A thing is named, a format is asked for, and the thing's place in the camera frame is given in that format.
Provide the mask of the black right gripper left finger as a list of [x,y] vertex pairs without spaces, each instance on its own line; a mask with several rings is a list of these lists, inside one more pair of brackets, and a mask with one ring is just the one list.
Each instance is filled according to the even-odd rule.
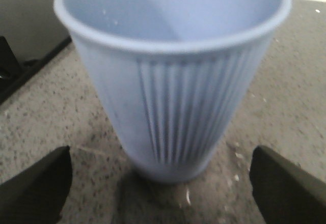
[[71,184],[70,147],[58,147],[1,184],[1,223],[58,223]]

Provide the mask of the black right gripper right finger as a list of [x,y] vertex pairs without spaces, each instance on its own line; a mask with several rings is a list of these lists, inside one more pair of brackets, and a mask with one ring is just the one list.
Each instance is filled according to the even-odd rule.
[[325,182],[271,148],[253,150],[249,178],[266,223],[325,223]]

